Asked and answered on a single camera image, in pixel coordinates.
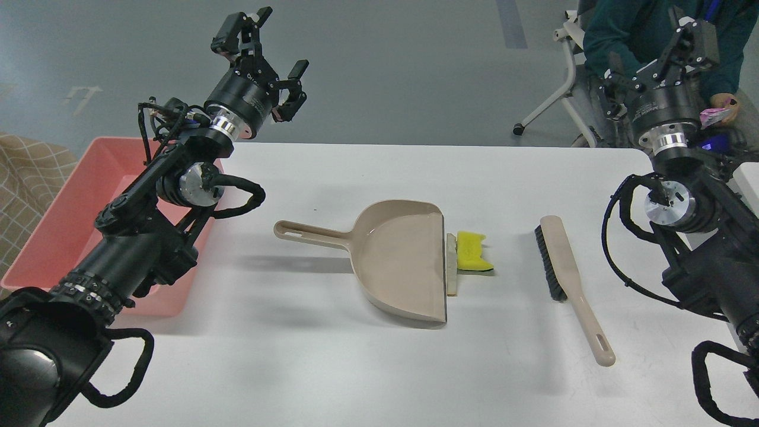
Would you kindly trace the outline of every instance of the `white chair leg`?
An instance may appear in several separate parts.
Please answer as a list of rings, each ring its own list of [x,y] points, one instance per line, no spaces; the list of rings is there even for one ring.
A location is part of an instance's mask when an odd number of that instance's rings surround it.
[[[513,131],[515,135],[521,135],[524,132],[524,128],[526,128],[530,122],[535,120],[535,118],[546,111],[548,107],[553,105],[556,101],[562,99],[563,97],[566,97],[569,94],[572,86],[575,84],[577,70],[575,69],[575,56],[572,54],[572,47],[570,46],[569,40],[567,40],[566,37],[561,38],[559,42],[564,48],[564,54],[566,57],[567,79],[564,81],[564,84],[562,84],[562,86],[556,90],[556,92],[549,96],[547,100],[543,101],[543,103],[540,104],[540,106],[538,106],[527,117],[525,117],[524,120],[514,125]]]
[[[582,132],[582,135],[587,140],[587,145],[590,148],[595,148],[598,145],[598,141],[596,141],[596,137],[593,135],[593,131],[591,131],[591,128],[585,124],[585,121],[582,119],[582,117],[580,117],[580,114],[577,112],[575,106],[572,105],[572,102],[569,100],[569,98],[566,96],[562,98],[562,104],[567,110],[569,117],[572,117],[572,121],[577,125],[577,128],[580,129],[580,132]]]

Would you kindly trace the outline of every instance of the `blue lanyard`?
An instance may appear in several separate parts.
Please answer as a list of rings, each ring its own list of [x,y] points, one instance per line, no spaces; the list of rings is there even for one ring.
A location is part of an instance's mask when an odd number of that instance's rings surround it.
[[[706,16],[704,16],[704,19],[708,22],[711,22],[714,19],[716,10],[719,7],[720,7],[720,0],[711,0],[711,2],[709,3],[709,8],[707,9]]]

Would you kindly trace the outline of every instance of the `plaid fabric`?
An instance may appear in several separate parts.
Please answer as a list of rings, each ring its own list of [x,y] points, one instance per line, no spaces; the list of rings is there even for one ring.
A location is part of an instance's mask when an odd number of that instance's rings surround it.
[[[0,132],[0,277],[76,163],[66,148]]]

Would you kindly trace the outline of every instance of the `green sweater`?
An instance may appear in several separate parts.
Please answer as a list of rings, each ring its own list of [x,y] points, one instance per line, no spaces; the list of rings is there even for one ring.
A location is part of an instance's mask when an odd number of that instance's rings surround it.
[[[609,52],[622,57],[628,77],[658,58],[674,29],[668,10],[675,5],[685,15],[704,18],[709,0],[599,0],[585,32],[585,62],[591,72],[603,76],[609,68]],[[721,0],[711,20],[716,27],[720,66],[701,73],[701,96],[735,93],[743,64],[743,48],[757,22],[759,2]]]

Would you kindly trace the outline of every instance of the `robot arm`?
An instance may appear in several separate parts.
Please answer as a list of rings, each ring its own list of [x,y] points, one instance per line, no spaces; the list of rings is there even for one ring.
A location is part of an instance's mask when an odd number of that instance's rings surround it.
[[[281,81],[263,57],[259,29],[271,12],[227,17],[211,48],[230,68],[204,107],[173,98],[164,106],[154,100],[139,105],[146,168],[98,215],[102,241],[49,293],[23,288],[0,302],[0,424],[46,425],[79,393],[100,407],[131,397],[150,363],[153,336],[142,329],[110,329],[115,316],[135,304],[132,297],[147,295],[156,284],[173,284],[197,264],[193,243],[209,218],[241,215],[263,202],[258,184],[223,175],[213,162],[229,157],[238,138],[255,137],[268,114],[288,121],[306,99],[300,78],[308,61],[296,63]],[[290,95],[279,104],[281,89]],[[161,142],[155,156],[148,148],[145,109]],[[244,206],[215,210],[224,186],[251,197]],[[173,224],[158,210],[159,198],[191,210]],[[113,340],[128,337],[145,342],[143,354],[124,390],[104,396],[90,378]]]
[[[714,419],[729,425],[756,425],[759,420],[729,416],[714,403],[705,358],[709,353],[748,368],[749,384],[759,396],[759,219],[726,184],[740,159],[710,153],[695,143],[698,111],[685,82],[694,72],[718,63],[711,24],[691,21],[677,28],[663,54],[628,79],[608,71],[599,87],[606,116],[627,114],[635,141],[649,153],[654,173],[630,176],[612,196],[602,227],[602,244],[612,269],[638,292],[699,315],[728,321],[746,354],[712,342],[692,353],[699,404]],[[645,210],[652,232],[633,223],[633,191],[650,190]],[[606,243],[606,226],[616,203],[625,227],[639,239],[659,245],[669,264],[663,285],[675,299],[642,288],[614,264]],[[690,249],[678,233],[715,232]]]

